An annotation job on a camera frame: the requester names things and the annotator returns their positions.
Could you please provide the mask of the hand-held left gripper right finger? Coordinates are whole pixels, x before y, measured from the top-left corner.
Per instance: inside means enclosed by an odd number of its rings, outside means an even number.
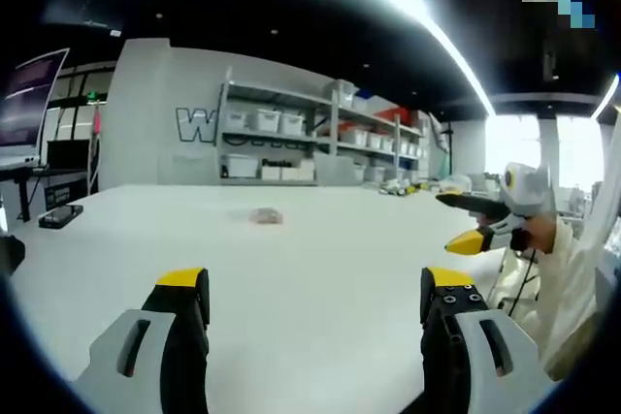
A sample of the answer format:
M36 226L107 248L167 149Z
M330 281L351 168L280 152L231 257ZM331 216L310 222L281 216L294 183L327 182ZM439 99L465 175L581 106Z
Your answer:
M424 268L419 316L427 413L530 413L553 391L534 341L469 275Z

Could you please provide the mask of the person's right hand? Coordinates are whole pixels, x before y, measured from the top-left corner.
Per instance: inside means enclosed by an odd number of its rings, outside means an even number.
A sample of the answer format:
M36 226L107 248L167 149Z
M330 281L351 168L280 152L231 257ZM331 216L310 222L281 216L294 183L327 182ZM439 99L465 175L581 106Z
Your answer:
M528 247L543 254L551 254L554 248L557 231L555 214L544 213L529 218L524 224L528 233Z

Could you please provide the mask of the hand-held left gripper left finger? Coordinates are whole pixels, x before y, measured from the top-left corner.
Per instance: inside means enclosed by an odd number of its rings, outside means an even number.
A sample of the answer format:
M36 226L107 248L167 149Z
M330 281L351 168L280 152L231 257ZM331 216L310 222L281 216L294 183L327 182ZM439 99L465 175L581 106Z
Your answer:
M210 280L170 271L90 345L73 388L96 413L206 413Z

